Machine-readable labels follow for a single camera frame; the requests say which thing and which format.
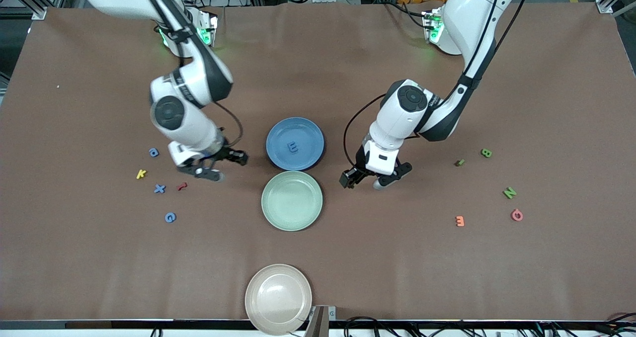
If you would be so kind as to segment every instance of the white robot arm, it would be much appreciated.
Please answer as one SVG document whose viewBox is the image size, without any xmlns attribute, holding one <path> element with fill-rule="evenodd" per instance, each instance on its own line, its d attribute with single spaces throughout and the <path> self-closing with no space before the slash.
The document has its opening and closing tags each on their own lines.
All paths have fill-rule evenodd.
<svg viewBox="0 0 636 337">
<path fill-rule="evenodd" d="M 412 167 L 400 163 L 398 151 L 411 133 L 436 142 L 448 138 L 468 99 L 495 53 L 495 27 L 511 0 L 448 0 L 425 17 L 427 37 L 449 54 L 461 54 L 464 71 L 457 84 L 441 99 L 411 80 L 394 83 L 382 101 L 377 119 L 356 154 L 356 163 L 340 177 L 345 188 L 375 175 L 373 187 L 386 188 Z"/>
<path fill-rule="evenodd" d="M 88 0 L 108 15 L 154 20 L 170 50 L 192 62 L 150 84 L 152 122 L 172 140 L 168 150 L 179 171 L 213 181 L 223 174 L 213 165 L 229 160 L 247 164 L 248 156 L 235 151 L 212 120 L 200 109 L 230 94 L 232 74 L 200 37 L 201 18 L 207 13 L 186 8 L 181 0 Z"/>
</svg>

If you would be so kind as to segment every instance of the brown tabletop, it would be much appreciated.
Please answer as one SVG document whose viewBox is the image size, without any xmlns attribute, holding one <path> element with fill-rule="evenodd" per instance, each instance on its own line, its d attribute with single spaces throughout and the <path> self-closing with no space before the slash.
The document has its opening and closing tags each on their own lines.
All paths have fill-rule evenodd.
<svg viewBox="0 0 636 337">
<path fill-rule="evenodd" d="M 148 85 L 177 65 L 152 22 L 93 9 L 34 22 L 0 116 L 0 318 L 240 319 L 248 281 L 275 263 L 304 272 L 314 304 L 336 305 L 339 318 L 636 309 L 636 79 L 611 16 L 592 3 L 527 4 L 453 136 L 407 141 L 400 158 L 412 173 L 377 192 L 370 178 L 355 190 L 338 183 L 350 168 L 345 124 L 400 79 L 445 96 L 462 59 L 379 5 L 218 13 L 215 51 L 236 81 L 223 103 L 245 125 L 237 149 L 250 153 L 245 167 L 218 164 L 223 183 L 175 171 L 150 122 Z M 236 136 L 224 112 L 204 112 Z M 352 124 L 352 153 L 376 113 Z M 326 141 L 308 171 L 324 207 L 296 233 L 272 227 L 260 206 L 280 171 L 265 137 L 291 116 L 316 122 Z M 515 208 L 523 221 L 510 218 Z"/>
</svg>

